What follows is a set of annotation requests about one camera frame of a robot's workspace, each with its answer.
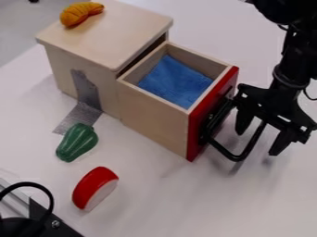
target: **black cable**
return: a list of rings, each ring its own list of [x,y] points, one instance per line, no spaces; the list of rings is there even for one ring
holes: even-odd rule
[[[278,25],[278,27],[282,29],[283,31],[288,31],[288,28],[284,25]]]
[[[41,230],[41,228],[44,226],[45,222],[48,220],[50,215],[53,213],[54,209],[54,197],[49,192],[48,189],[46,189],[44,186],[41,184],[35,183],[35,182],[29,182],[29,181],[24,181],[24,182],[18,182],[15,183],[7,188],[5,188],[1,193],[0,193],[0,202],[2,199],[9,193],[11,193],[13,190],[18,189],[20,187],[33,187],[37,188],[41,191],[43,191],[49,198],[49,207],[43,214],[43,216],[40,218],[39,221],[36,221],[34,224],[32,224],[27,230],[23,231],[19,237],[31,237],[31,236],[36,236],[36,234]]]
[[[317,101],[317,98],[311,98],[311,97],[308,95],[306,88],[304,89],[304,94],[306,95],[306,97],[307,97],[309,100],[311,100],[311,101]]]

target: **orange toy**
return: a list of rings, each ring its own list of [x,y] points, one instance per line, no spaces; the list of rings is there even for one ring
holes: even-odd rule
[[[60,22],[66,27],[75,26],[85,21],[89,16],[102,13],[104,8],[102,4],[92,2],[72,4],[60,14]]]

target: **wooden box top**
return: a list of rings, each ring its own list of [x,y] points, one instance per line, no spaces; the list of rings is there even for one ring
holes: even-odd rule
[[[36,40],[83,57],[111,71],[120,71],[172,25],[172,19],[115,0],[98,0],[105,11],[67,29],[56,22]]]

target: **plastic toy food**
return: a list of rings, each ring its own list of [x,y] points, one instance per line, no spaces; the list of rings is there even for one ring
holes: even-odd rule
[[[66,27],[75,26],[90,16],[102,13],[104,8],[102,4],[91,2],[72,4],[60,14],[60,22]]]
[[[91,211],[117,187],[118,176],[110,169],[97,167],[86,174],[72,193],[72,202],[79,209]]]
[[[78,123],[66,132],[56,154],[61,160],[71,162],[93,149],[97,143],[98,136],[95,134],[94,128]]]

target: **red drawer front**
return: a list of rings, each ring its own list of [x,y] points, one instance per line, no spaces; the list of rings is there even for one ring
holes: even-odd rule
[[[204,148],[204,145],[199,145],[199,129],[201,123],[206,119],[208,113],[214,108],[232,86],[235,88],[237,82],[239,68],[231,67],[231,69],[223,76],[217,85],[206,95],[200,104],[189,115],[188,124],[188,142],[187,142],[187,156],[189,161],[194,161],[198,154]]]

